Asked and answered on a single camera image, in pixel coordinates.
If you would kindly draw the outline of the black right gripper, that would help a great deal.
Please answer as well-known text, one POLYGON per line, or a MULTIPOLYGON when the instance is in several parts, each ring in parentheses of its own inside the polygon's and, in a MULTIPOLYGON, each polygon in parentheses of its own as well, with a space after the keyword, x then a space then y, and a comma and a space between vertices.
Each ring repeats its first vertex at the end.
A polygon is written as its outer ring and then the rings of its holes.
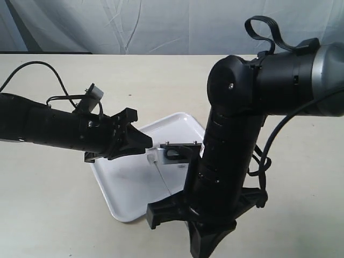
POLYGON ((259 188, 242 188, 239 200, 230 213, 206 213, 193 207, 184 191, 179 191, 162 200, 147 205, 146 220, 151 229, 169 221, 187 223, 192 257, 210 257, 218 244, 237 226, 236 219, 248 210, 263 207, 267 201, 266 192, 259 188))

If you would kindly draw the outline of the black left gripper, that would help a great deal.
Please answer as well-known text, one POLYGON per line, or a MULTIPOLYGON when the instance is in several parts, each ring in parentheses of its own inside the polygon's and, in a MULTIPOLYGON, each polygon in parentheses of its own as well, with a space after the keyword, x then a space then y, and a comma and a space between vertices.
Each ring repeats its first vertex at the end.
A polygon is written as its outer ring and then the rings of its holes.
POLYGON ((84 162, 145 154, 153 140, 132 125, 137 120, 137 110, 127 107, 114 116, 103 116, 98 126, 88 127, 93 146, 85 151, 84 162))

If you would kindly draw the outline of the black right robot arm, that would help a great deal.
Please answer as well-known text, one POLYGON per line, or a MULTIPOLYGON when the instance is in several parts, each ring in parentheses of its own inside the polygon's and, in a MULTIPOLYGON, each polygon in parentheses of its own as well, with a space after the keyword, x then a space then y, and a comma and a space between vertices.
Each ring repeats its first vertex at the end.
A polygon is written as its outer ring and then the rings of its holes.
POLYGON ((189 164, 184 188, 147 206, 151 228, 185 221, 193 257, 209 257, 237 218, 265 206, 269 148, 256 145, 265 119, 343 115, 343 44, 297 47, 246 61, 230 55, 207 80, 211 110, 202 144, 163 144, 165 159, 189 164))

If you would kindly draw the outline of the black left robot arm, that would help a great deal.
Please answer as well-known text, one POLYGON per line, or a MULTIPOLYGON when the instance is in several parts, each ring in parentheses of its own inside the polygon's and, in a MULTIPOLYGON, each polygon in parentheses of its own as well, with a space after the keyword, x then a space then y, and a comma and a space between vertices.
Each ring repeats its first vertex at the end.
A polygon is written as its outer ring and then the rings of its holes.
POLYGON ((31 142, 84 152, 86 163, 139 155, 152 138, 136 129, 137 111, 125 108, 114 116, 69 113, 14 94, 1 94, 1 140, 31 142))

